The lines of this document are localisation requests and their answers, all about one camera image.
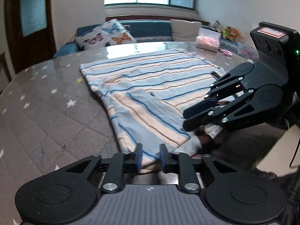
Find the beige cushion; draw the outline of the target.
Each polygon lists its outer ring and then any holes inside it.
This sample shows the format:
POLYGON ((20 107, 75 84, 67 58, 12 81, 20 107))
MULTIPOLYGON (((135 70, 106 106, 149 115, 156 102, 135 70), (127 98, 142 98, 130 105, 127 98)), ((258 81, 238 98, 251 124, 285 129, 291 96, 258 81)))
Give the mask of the beige cushion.
POLYGON ((198 21, 185 21, 170 19, 172 41, 174 42, 195 42, 202 23, 198 21))

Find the dark wooden door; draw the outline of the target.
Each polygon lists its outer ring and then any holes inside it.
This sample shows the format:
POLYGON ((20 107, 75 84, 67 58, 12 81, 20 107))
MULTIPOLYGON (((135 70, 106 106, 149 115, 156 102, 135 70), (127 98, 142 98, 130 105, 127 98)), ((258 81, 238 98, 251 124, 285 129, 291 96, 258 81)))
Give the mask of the dark wooden door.
POLYGON ((4 21, 16 74, 55 55, 51 0, 4 0, 4 21))

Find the blue striped cloth garment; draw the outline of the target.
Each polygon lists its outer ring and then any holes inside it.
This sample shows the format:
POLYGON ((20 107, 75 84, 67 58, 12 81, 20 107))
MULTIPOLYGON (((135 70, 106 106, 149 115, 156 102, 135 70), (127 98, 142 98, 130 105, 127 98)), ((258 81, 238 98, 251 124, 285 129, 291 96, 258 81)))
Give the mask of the blue striped cloth garment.
POLYGON ((225 70, 183 49, 135 54, 81 64, 89 88, 102 101, 123 153, 142 144, 142 167, 159 159, 160 145, 195 155, 202 144, 183 128, 183 112, 203 100, 225 70))

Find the pink hair scrunchie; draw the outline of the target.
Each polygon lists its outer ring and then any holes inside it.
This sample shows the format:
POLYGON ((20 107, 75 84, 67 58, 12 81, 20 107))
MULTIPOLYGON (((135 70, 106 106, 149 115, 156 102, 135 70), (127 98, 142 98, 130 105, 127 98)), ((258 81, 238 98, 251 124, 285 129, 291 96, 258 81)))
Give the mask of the pink hair scrunchie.
POLYGON ((219 51, 226 56, 232 56, 232 52, 230 52, 229 50, 221 48, 221 49, 219 49, 219 51))

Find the clear plastic storage box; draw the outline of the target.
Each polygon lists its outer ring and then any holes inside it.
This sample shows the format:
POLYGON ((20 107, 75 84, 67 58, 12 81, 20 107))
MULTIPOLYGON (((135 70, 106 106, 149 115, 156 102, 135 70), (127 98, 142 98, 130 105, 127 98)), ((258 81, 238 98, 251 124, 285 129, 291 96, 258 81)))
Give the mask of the clear plastic storage box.
POLYGON ((245 59, 258 60, 257 50, 247 44, 237 43, 237 54, 245 59))

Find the blue sofa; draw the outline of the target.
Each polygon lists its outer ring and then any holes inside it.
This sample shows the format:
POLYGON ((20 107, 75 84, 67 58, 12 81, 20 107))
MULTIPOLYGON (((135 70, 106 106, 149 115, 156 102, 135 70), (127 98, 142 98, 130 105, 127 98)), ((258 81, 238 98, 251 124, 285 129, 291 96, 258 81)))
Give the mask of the blue sofa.
MULTIPOLYGON (((172 28, 169 20, 121 20, 119 21, 137 42, 175 41, 172 38, 172 28)), ((79 27, 75 35, 83 35, 101 24, 79 27)), ((238 53, 238 43, 220 38, 222 48, 235 54, 238 53)), ((61 46, 53 58, 82 51, 76 42, 68 42, 61 46)))

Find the pink tissue box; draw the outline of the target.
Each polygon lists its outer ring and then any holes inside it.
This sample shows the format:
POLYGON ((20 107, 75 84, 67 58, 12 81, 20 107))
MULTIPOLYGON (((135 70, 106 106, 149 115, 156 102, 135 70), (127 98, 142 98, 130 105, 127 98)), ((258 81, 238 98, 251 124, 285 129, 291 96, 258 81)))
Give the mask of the pink tissue box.
POLYGON ((212 52, 218 52, 221 34, 205 28, 200 28, 196 37, 196 47, 212 52))

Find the butterfly print pillow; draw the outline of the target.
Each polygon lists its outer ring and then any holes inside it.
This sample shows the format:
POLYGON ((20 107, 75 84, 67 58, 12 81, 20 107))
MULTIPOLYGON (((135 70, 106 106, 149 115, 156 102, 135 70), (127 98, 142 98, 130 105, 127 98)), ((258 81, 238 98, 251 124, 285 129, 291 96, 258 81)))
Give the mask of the butterfly print pillow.
POLYGON ((117 19, 76 36, 75 41, 82 50, 136 43, 134 37, 117 19))

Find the black white plush toy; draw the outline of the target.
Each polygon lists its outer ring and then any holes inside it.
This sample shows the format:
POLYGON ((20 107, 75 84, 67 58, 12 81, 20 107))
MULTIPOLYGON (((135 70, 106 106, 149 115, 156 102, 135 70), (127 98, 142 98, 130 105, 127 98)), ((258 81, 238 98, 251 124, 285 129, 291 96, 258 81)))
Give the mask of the black white plush toy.
POLYGON ((216 31, 218 33, 220 33, 222 31, 221 27, 220 27, 220 23, 215 20, 214 22, 211 22, 209 24, 209 27, 213 30, 213 31, 216 31))

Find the grey star tablecloth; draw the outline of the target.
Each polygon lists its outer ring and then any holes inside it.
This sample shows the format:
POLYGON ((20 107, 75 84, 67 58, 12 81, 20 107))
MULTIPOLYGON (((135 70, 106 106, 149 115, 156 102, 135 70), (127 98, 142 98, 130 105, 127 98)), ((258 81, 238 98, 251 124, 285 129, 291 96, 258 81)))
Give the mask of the grey star tablecloth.
POLYGON ((244 62, 194 43, 147 42, 73 53, 18 73, 1 94, 1 224, 20 224, 14 198, 26 182, 89 155, 120 151, 106 110, 82 78, 82 63, 179 48, 226 70, 244 62))

